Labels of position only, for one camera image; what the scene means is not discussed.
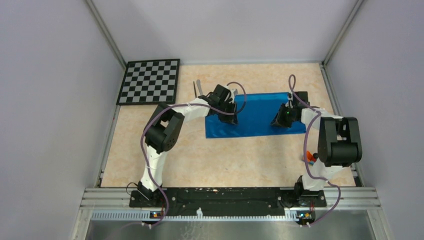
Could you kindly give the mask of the blue cloth napkin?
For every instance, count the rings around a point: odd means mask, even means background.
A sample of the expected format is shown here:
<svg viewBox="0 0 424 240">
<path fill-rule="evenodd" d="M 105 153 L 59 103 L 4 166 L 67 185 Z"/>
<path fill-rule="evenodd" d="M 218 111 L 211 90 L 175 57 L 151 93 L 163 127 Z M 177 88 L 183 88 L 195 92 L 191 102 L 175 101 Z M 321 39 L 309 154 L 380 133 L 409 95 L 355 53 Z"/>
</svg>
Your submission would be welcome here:
<svg viewBox="0 0 424 240">
<path fill-rule="evenodd" d="M 287 92 L 248 94 L 244 109 L 237 114 L 238 124 L 223 123 L 217 115 L 208 116 L 205 118 L 205 137 L 222 139 L 304 134 L 306 126 L 299 121 L 294 122 L 291 128 L 271 125 L 281 104 L 287 102 Z"/>
</svg>

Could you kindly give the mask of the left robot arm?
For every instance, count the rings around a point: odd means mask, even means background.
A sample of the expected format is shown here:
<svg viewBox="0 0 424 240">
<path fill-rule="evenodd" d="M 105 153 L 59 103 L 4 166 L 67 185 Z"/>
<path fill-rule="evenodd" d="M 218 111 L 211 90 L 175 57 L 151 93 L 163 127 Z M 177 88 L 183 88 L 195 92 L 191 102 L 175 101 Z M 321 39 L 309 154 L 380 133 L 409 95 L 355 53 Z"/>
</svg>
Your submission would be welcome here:
<svg viewBox="0 0 424 240">
<path fill-rule="evenodd" d="M 147 206 L 154 207 L 160 202 L 164 164 L 178 141 L 183 124 L 217 115 L 221 122 L 236 125 L 237 114 L 242 111 L 235 101 L 237 94 L 237 89 L 218 84 L 214 91 L 187 103 L 157 105 L 140 138 L 145 166 L 136 193 Z"/>
</svg>

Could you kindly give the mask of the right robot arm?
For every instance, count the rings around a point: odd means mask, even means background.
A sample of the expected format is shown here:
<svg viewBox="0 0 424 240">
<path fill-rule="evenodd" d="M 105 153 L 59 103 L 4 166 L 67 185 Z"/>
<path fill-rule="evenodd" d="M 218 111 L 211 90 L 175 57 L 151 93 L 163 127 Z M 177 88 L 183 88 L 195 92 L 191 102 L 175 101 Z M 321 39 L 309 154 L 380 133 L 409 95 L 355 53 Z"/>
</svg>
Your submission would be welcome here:
<svg viewBox="0 0 424 240">
<path fill-rule="evenodd" d="M 294 185 L 287 204 L 307 206 L 325 200 L 323 189 L 339 171 L 362 159 L 363 150 L 359 121 L 355 117 L 334 115 L 324 108 L 309 104 L 306 91 L 289 92 L 271 122 L 273 127 L 289 129 L 294 122 L 306 126 L 303 142 L 303 161 L 308 157 L 308 137 L 311 129 L 318 130 L 316 161 L 306 166 L 306 174 Z"/>
</svg>

